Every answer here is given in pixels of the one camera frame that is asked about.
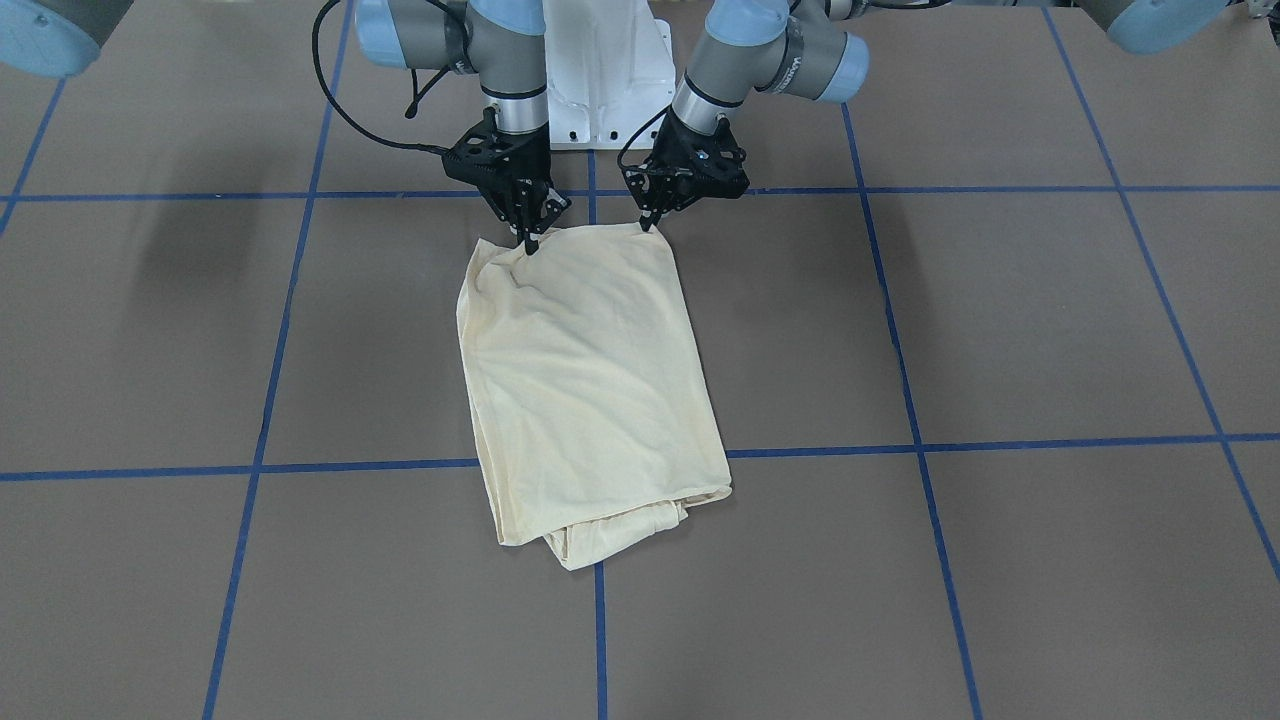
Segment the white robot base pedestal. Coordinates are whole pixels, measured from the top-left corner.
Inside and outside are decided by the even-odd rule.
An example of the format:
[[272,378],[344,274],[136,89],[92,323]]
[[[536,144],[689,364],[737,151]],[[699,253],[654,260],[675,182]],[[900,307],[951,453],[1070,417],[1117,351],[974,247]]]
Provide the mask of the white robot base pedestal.
[[646,1],[545,1],[550,146],[650,149],[632,140],[677,85],[671,28]]

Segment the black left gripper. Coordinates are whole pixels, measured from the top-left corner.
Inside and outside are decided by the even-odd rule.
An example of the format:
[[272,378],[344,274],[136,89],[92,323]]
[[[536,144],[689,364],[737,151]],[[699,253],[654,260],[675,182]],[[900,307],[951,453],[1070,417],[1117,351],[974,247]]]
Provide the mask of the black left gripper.
[[728,119],[719,118],[709,135],[701,135],[671,108],[635,131],[620,150],[620,172],[643,232],[699,200],[744,196],[750,186],[745,161]]

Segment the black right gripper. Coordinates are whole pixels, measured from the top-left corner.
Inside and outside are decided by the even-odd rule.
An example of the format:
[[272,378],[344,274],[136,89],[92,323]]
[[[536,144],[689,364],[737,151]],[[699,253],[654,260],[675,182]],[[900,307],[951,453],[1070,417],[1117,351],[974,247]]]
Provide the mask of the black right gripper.
[[526,255],[540,249],[541,237],[571,206],[556,188],[550,164],[547,122],[525,133],[504,132],[492,108],[442,155],[445,174],[475,187],[516,232]]

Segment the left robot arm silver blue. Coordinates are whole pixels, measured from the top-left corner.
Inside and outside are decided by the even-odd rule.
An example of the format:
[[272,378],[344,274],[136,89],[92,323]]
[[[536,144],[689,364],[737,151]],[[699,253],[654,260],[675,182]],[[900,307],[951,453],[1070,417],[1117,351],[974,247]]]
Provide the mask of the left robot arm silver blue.
[[942,1],[717,1],[668,106],[643,126],[650,152],[617,165],[644,231],[703,199],[749,186],[731,124],[753,94],[844,104],[870,70],[867,42],[844,29],[864,15],[936,13]]

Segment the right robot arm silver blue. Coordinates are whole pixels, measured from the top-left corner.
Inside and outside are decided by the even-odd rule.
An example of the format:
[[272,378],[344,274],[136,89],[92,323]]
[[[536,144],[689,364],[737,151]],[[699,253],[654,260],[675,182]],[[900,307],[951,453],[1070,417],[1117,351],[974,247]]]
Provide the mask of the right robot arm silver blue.
[[[32,76],[65,79],[101,55],[131,10],[128,1],[5,1],[1,56]],[[552,178],[545,17],[539,1],[355,1],[361,53],[407,70],[413,118],[448,74],[477,77],[481,120],[449,146],[403,143],[440,159],[453,181],[474,187],[526,254],[568,201]]]

